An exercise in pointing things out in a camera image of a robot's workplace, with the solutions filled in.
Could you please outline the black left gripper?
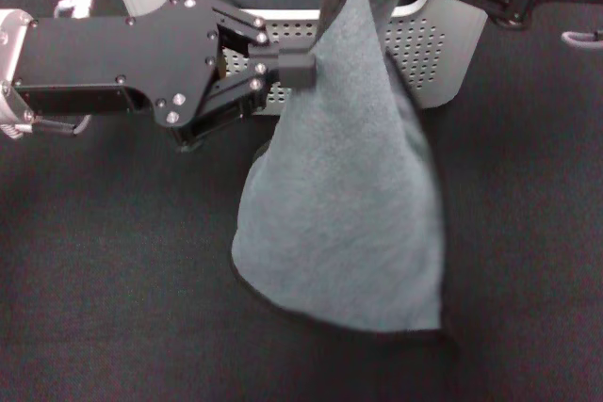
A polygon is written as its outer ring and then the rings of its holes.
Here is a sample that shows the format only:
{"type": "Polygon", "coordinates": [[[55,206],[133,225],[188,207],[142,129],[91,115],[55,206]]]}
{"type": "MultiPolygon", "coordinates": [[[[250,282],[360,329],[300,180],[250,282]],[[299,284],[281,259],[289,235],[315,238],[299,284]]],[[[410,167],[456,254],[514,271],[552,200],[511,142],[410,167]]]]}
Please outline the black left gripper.
{"type": "Polygon", "coordinates": [[[167,0],[138,17],[38,19],[13,86],[39,116],[149,113],[188,145],[219,44],[210,0],[167,0]]]}

